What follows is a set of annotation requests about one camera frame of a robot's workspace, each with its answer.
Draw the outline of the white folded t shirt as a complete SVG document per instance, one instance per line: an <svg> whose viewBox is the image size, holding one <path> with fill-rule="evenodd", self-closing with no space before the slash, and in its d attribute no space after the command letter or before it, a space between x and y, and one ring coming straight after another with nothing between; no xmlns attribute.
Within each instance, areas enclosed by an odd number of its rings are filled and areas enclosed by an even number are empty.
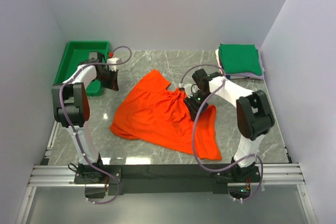
<svg viewBox="0 0 336 224"><path fill-rule="evenodd" d="M215 56L216 56L216 60L218 63L218 66L222 67L221 61L220 61L220 57L219 57L219 49L215 50Z"/></svg>

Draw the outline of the green folded t shirt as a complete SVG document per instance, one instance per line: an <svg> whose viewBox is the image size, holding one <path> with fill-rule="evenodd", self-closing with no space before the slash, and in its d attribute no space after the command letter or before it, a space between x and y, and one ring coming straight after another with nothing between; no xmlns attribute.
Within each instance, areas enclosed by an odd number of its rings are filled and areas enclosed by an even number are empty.
<svg viewBox="0 0 336 224"><path fill-rule="evenodd" d="M255 45L220 44L218 49L223 69L227 74L242 72L262 74Z"/></svg>

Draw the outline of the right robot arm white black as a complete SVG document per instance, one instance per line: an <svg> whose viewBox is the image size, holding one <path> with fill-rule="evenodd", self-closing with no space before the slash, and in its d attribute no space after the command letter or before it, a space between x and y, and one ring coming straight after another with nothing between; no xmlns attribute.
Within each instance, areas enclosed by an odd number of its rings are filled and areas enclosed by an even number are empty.
<svg viewBox="0 0 336 224"><path fill-rule="evenodd" d="M199 69L192 75L193 84L179 83L185 91L184 103L194 124L205 112L208 100L217 95L236 108L237 126L240 132L238 149L231 164L221 169L208 171L228 175L233 182L244 182L256 167L259 146L275 124L275 118L267 95L262 90L251 91L228 80L221 72L206 73Z"/></svg>

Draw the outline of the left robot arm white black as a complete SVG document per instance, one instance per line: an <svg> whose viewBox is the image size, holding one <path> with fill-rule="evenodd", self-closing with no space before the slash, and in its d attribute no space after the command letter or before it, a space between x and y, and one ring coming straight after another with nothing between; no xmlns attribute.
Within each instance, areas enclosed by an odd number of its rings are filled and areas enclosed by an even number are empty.
<svg viewBox="0 0 336 224"><path fill-rule="evenodd" d="M96 51L89 55L91 57L80 62L68 79L53 85L54 118L68 131L75 145L79 156L76 176L93 184L110 181L117 184L118 178L113 179L106 170L89 132L90 106L86 89L91 82L99 80L102 87L118 91L117 66L122 60L109 56L104 61L104 54Z"/></svg>

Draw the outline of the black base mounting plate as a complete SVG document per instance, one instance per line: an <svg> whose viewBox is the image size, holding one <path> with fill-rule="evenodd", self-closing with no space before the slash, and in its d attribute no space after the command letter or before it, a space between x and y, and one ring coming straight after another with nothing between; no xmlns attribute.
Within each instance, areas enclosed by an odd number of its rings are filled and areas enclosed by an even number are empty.
<svg viewBox="0 0 336 224"><path fill-rule="evenodd" d="M94 170L89 165L79 165L75 172L75 185L102 185L108 195L115 193L199 193L227 194L228 185L245 185L260 182L258 166L235 166L223 172L211 173L197 164L184 165L103 165L103 170L116 179Z"/></svg>

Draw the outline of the green plastic bin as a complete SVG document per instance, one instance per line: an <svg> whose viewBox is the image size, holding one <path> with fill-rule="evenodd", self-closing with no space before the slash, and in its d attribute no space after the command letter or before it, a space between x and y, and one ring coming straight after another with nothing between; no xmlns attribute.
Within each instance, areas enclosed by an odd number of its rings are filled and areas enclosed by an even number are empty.
<svg viewBox="0 0 336 224"><path fill-rule="evenodd" d="M64 55L60 62L58 72L56 74L54 84L62 84L67 81L76 71L81 62L91 59L91 52L100 52L107 57L110 49L108 41L70 41L67 43ZM94 66L89 66L83 69L77 78L84 77L85 85L91 77L96 76ZM88 97L99 97L102 95L102 87L99 80L92 80L86 87Z"/></svg>

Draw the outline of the orange t shirt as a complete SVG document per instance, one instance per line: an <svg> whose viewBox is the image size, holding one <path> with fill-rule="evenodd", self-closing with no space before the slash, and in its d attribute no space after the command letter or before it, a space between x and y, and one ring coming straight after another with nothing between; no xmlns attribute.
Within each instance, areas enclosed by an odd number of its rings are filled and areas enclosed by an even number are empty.
<svg viewBox="0 0 336 224"><path fill-rule="evenodd" d="M200 159L222 159L215 138L216 107L209 105L197 124L184 103L186 94L170 91L170 82L154 69L130 91L116 110L110 131L126 140L144 140Z"/></svg>

